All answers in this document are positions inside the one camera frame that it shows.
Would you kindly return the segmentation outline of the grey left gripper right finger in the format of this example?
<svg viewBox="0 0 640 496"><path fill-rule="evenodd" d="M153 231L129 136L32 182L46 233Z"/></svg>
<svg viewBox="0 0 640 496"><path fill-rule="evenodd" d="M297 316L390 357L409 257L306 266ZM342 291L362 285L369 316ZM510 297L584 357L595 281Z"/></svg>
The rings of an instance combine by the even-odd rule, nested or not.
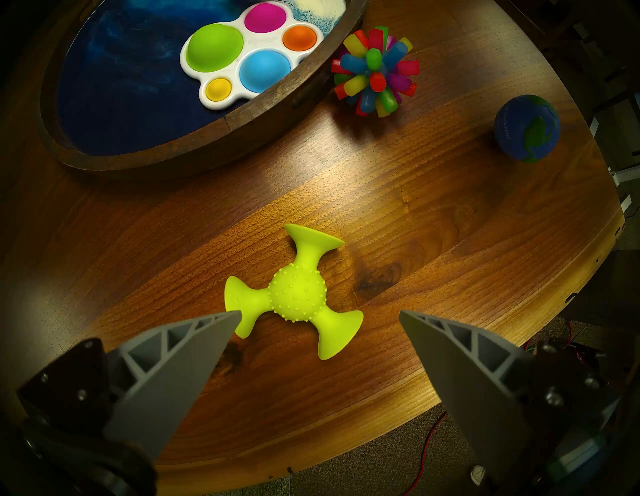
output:
<svg viewBox="0 0 640 496"><path fill-rule="evenodd" d="M410 310L399 322L496 493L533 493L534 359L491 331Z"/></svg>

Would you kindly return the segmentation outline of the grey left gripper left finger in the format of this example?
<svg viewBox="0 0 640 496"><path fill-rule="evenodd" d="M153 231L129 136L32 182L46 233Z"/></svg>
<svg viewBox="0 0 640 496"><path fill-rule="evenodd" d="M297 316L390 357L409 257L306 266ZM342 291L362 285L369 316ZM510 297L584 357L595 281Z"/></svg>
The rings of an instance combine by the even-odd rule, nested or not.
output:
<svg viewBox="0 0 640 496"><path fill-rule="evenodd" d="M223 312L149 329L106 354L111 418L107 440L162 453L202 393L241 322Z"/></svg>

